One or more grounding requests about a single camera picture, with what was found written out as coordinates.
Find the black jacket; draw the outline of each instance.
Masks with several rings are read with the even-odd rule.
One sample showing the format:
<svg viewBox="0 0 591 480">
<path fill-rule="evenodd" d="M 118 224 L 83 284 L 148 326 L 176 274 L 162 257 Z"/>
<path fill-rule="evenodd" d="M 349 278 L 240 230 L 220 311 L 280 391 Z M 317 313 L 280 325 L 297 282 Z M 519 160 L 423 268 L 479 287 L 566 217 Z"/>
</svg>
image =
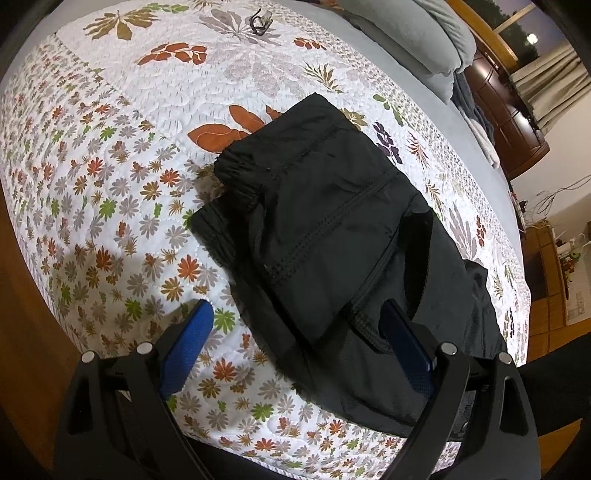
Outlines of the black jacket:
<svg viewBox="0 0 591 480">
<path fill-rule="evenodd" d="M 229 190 L 191 229 L 231 270 L 257 342 L 318 405 L 409 435 L 425 401 L 378 332 L 388 299 L 439 342 L 506 350 L 487 271 L 461 259 L 417 189 L 324 97 L 232 143 L 215 174 Z"/>
</svg>

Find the cable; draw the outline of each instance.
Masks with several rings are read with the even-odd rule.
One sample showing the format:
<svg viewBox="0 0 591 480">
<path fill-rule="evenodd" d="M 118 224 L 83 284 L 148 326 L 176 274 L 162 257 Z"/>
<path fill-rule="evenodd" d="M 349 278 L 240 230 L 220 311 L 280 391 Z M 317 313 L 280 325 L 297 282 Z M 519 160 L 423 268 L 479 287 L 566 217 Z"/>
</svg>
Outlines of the cable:
<svg viewBox="0 0 591 480">
<path fill-rule="evenodd" d="M 551 193 L 550 195 L 547 195 L 542 200 L 540 200 L 536 204 L 536 206 L 534 207 L 534 212 L 538 215 L 543 215 L 543 216 L 547 217 L 548 214 L 550 213 L 550 209 L 552 208 L 552 205 L 554 203 L 554 199 L 556 198 L 556 196 L 560 192 L 578 190 L 579 188 L 587 185 L 590 181 L 591 181 L 591 174 L 587 175 L 586 177 L 583 177 L 582 179 L 577 180 L 576 182 L 569 185 L 568 187 L 564 187 L 564 188 L 556 190 L 554 193 Z"/>
</svg>

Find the white wall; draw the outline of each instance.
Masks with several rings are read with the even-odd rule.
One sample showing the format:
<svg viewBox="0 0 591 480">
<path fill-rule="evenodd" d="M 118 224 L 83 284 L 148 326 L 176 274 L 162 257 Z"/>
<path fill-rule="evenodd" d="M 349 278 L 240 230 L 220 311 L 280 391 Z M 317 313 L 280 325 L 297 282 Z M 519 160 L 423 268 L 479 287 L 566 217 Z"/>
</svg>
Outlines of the white wall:
<svg viewBox="0 0 591 480">
<path fill-rule="evenodd" d="M 555 192 L 591 174 L 591 94 L 558 121 L 546 135 L 546 140 L 550 153 L 511 181 L 517 198 L 528 201 L 528 222 L 543 218 L 533 210 L 546 192 Z M 559 193 L 547 216 L 557 235 L 566 230 L 567 238 L 571 238 L 583 232 L 591 220 L 591 182 L 574 192 Z"/>
</svg>

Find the gray pillow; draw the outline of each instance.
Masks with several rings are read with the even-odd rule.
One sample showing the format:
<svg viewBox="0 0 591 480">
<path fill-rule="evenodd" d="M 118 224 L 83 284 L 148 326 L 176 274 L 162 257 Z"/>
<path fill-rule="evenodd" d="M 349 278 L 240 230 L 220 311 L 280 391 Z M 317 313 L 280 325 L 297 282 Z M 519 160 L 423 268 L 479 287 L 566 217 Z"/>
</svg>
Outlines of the gray pillow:
<svg viewBox="0 0 591 480">
<path fill-rule="evenodd" d="M 453 93 L 453 72 L 431 73 L 409 52 L 398 45 L 369 20 L 350 13 L 345 13 L 343 16 L 349 21 L 349 23 L 351 23 L 351 25 L 360 29 L 380 47 L 387 51 L 400 65 L 406 68 L 425 87 L 437 95 L 443 103 L 449 103 Z"/>
<path fill-rule="evenodd" d="M 373 22 L 430 73 L 462 66 L 457 48 L 439 23 L 414 0 L 338 0 L 339 6 Z"/>
<path fill-rule="evenodd" d="M 456 73 L 461 73 L 466 67 L 472 65 L 476 54 L 476 40 L 474 40 L 474 35 L 472 35 L 468 24 L 458 16 L 445 0 L 414 0 L 414 2 L 427 10 L 437 20 L 456 47 L 462 61 Z"/>
</svg>

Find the gray blanket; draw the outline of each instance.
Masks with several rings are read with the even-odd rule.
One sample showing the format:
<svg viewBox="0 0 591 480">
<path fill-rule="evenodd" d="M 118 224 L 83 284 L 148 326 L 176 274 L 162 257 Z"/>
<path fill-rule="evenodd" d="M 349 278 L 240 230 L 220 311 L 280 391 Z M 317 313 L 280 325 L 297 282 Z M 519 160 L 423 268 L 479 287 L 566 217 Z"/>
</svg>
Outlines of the gray blanket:
<svg viewBox="0 0 591 480">
<path fill-rule="evenodd" d="M 476 120 L 481 124 L 486 132 L 486 136 L 491 143 L 495 144 L 495 127 L 486 119 L 482 109 L 475 104 L 470 85 L 466 80 L 466 75 L 462 73 L 453 74 L 453 93 L 452 102 L 458 108 L 466 112 L 468 118 Z"/>
</svg>

